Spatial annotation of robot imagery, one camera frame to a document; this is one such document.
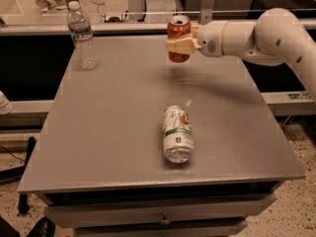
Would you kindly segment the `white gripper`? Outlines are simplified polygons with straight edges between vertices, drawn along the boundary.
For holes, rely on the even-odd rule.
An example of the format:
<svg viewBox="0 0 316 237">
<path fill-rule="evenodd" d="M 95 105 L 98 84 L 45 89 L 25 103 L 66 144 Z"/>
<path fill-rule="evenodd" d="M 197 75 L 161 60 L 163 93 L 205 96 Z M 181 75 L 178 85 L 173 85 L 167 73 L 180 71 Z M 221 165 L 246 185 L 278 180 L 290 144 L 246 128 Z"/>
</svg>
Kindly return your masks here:
<svg viewBox="0 0 316 237">
<path fill-rule="evenodd" d="M 207 57 L 223 56 L 223 33 L 227 21 L 212 21 L 206 25 L 191 25 L 191 33 L 197 33 L 197 39 L 186 37 L 182 39 L 167 39 L 165 45 L 168 51 L 191 55 L 199 52 Z"/>
</svg>

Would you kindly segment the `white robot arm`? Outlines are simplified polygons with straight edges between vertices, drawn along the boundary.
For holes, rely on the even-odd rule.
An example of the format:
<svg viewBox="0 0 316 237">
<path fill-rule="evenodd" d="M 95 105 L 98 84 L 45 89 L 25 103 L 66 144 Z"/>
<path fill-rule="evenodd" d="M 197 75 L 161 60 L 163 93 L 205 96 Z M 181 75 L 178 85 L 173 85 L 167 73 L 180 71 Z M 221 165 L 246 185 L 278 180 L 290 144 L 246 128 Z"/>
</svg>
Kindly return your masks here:
<svg viewBox="0 0 316 237">
<path fill-rule="evenodd" d="M 212 21 L 192 25 L 187 34 L 165 42 L 170 52 L 208 57 L 236 56 L 247 62 L 286 64 L 316 101 L 316 42 L 289 11 L 273 8 L 256 21 Z"/>
</svg>

